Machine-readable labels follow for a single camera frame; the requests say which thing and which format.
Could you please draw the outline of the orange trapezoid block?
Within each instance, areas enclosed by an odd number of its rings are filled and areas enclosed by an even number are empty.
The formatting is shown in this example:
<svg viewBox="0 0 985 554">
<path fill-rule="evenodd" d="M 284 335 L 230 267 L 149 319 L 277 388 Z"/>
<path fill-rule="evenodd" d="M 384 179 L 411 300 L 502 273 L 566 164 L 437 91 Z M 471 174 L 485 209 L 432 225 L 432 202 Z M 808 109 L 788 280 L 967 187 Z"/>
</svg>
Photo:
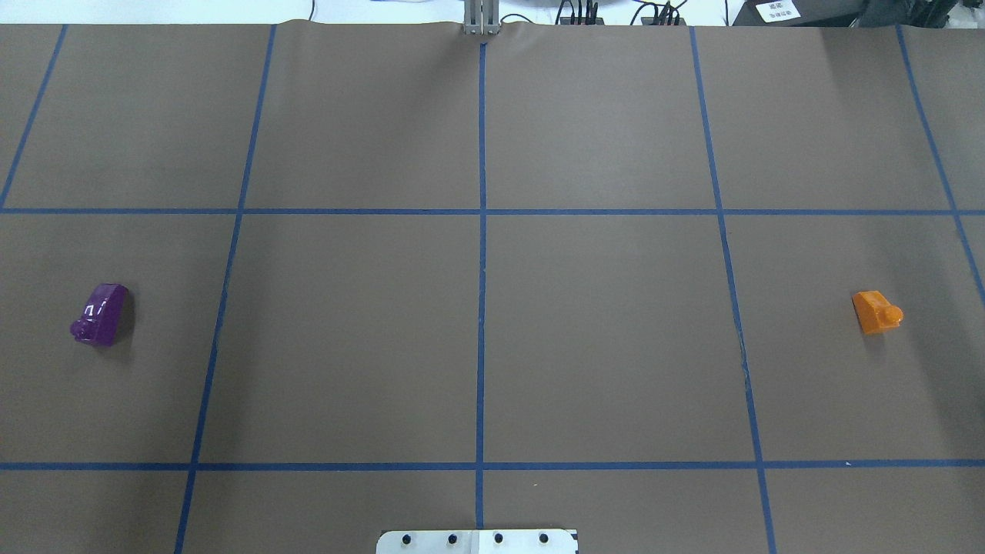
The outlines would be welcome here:
<svg viewBox="0 0 985 554">
<path fill-rule="evenodd" d="M 852 294 L 852 304 L 862 333 L 876 335 L 898 329 L 904 320 L 902 309 L 877 290 Z"/>
</svg>

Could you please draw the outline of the purple trapezoid block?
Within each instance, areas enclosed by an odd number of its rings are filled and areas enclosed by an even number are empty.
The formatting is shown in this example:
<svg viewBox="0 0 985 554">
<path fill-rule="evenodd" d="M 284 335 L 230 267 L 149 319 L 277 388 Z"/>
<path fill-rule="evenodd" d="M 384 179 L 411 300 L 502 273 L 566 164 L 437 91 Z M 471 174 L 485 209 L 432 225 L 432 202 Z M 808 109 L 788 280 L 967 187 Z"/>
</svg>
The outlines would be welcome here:
<svg viewBox="0 0 985 554">
<path fill-rule="evenodd" d="M 92 290 L 81 315 L 69 327 L 77 342 L 112 347 L 129 290 L 123 284 L 102 283 Z"/>
</svg>

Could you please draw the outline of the aluminium frame post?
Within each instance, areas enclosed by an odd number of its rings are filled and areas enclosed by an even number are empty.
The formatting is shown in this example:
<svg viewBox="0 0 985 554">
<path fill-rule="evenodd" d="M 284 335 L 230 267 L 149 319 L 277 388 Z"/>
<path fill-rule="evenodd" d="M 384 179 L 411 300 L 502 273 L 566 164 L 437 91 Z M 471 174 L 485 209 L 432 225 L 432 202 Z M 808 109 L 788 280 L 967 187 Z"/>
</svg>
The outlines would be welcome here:
<svg viewBox="0 0 985 554">
<path fill-rule="evenodd" d="M 463 1 L 463 32 L 465 35 L 498 35 L 502 29 L 500 0 Z"/>
</svg>

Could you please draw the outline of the white metal base plate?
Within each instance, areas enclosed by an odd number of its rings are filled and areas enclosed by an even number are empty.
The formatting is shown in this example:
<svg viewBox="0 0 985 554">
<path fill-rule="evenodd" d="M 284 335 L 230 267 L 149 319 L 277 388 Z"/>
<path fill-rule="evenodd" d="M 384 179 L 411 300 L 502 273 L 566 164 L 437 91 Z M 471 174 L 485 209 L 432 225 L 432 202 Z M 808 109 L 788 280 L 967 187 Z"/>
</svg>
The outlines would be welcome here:
<svg viewBox="0 0 985 554">
<path fill-rule="evenodd" d="M 437 529 L 392 530 L 376 553 L 578 553 L 576 530 Z"/>
</svg>

